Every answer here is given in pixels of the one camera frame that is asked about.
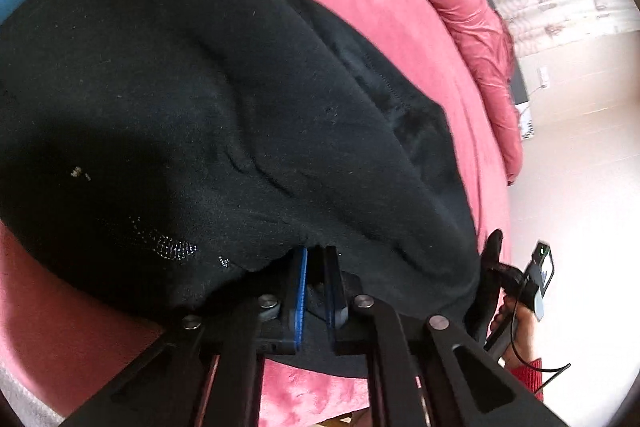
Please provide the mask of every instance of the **screw head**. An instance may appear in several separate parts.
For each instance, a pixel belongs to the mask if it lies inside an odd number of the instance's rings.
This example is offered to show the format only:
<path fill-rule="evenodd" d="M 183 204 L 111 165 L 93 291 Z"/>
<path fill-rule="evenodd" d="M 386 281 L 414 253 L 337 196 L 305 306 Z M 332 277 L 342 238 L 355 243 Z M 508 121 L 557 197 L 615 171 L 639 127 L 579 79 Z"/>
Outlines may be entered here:
<path fill-rule="evenodd" d="M 182 319 L 182 327 L 185 330 L 197 330 L 202 324 L 202 319 L 197 315 L 187 315 Z"/>
<path fill-rule="evenodd" d="M 278 298 L 275 295 L 265 293 L 264 295 L 260 295 L 260 297 L 258 297 L 258 302 L 260 303 L 260 308 L 262 308 L 263 310 L 270 310 L 271 308 L 275 308 L 277 306 Z"/>
<path fill-rule="evenodd" d="M 433 317 L 429 319 L 429 325 L 434 330 L 446 330 L 449 327 L 449 319 L 447 317 L 443 317 L 442 315 L 433 315 Z"/>
<path fill-rule="evenodd" d="M 353 299 L 354 304 L 358 308 L 371 308 L 373 306 L 373 297 L 371 295 L 356 295 Z"/>

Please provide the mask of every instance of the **glittery pattern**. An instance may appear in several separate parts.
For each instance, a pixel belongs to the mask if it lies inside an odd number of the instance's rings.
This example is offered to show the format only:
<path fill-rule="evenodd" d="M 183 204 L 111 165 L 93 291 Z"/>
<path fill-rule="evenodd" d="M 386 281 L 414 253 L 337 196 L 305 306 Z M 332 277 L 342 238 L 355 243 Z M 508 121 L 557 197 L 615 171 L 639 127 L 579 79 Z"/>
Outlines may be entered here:
<path fill-rule="evenodd" d="M 168 235 L 162 235 L 153 227 L 145 227 L 140 222 L 139 217 L 134 219 L 129 216 L 129 221 L 139 240 L 151 246 L 152 250 L 164 259 L 168 259 L 169 261 L 183 261 L 198 251 L 196 245 L 192 245 L 186 241 L 176 241 Z M 224 267 L 228 266 L 228 260 L 226 260 L 225 266 L 225 264 L 222 263 L 222 257 L 220 258 L 220 263 Z"/>

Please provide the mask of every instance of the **small screen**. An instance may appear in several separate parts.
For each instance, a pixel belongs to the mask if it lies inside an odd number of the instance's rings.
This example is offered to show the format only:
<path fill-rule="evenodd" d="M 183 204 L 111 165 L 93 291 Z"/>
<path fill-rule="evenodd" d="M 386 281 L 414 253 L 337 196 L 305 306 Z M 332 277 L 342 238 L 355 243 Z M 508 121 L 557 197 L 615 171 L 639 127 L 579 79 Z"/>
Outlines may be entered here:
<path fill-rule="evenodd" d="M 550 255 L 545 255 L 540 264 L 540 273 L 542 273 L 542 286 L 546 289 L 546 286 L 550 282 L 550 277 L 554 271 L 553 258 Z"/>

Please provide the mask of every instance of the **black cable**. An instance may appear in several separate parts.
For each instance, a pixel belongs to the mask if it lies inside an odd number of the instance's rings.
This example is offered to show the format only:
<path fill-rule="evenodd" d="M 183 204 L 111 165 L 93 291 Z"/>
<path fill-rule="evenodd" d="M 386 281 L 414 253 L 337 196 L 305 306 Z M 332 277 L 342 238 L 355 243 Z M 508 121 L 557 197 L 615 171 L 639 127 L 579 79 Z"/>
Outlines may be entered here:
<path fill-rule="evenodd" d="M 516 298 L 516 303 L 513 306 L 513 313 L 511 314 L 511 324 L 510 324 L 509 330 L 510 330 L 510 337 L 511 337 L 511 349 L 513 349 L 513 354 L 516 356 L 518 360 L 520 360 L 520 362 L 522 362 L 526 367 L 529 367 L 530 369 L 533 369 L 534 371 L 537 371 L 539 373 L 555 373 L 555 375 L 549 378 L 546 382 L 543 382 L 542 385 L 540 385 L 540 387 L 533 392 L 533 394 L 536 395 L 540 391 L 542 391 L 548 383 L 552 382 L 554 378 L 559 377 L 560 375 L 562 375 L 562 373 L 564 373 L 567 369 L 569 369 L 571 367 L 571 363 L 563 365 L 562 367 L 556 367 L 554 369 L 544 369 L 542 367 L 535 367 L 534 365 L 531 365 L 529 362 L 527 362 L 520 356 L 520 353 L 518 353 L 518 350 L 516 349 L 516 343 L 514 340 L 513 323 L 515 321 L 516 311 L 518 309 L 520 297 L 522 297 L 522 292 L 525 286 L 527 285 L 528 281 L 529 281 L 529 278 L 526 277 L 525 280 L 522 282 L 522 285 L 520 285 L 520 290 L 518 291 L 518 297 Z"/>

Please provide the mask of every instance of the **bed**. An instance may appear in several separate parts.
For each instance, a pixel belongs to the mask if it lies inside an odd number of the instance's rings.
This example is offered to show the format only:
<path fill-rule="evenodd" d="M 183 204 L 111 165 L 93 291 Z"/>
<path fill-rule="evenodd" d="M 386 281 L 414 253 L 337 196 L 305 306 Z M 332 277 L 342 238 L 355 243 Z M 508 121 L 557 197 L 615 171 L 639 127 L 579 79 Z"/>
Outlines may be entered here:
<path fill-rule="evenodd" d="M 509 88 L 513 48 L 500 17 L 486 0 L 316 1 L 443 107 L 478 249 L 502 229 L 508 261 L 507 185 L 522 165 L 522 147 Z M 2 224 L 0 263 L 2 386 L 27 426 L 59 423 L 161 332 L 55 277 Z M 308 426 L 366 406 L 364 380 L 266 364 L 262 427 Z"/>

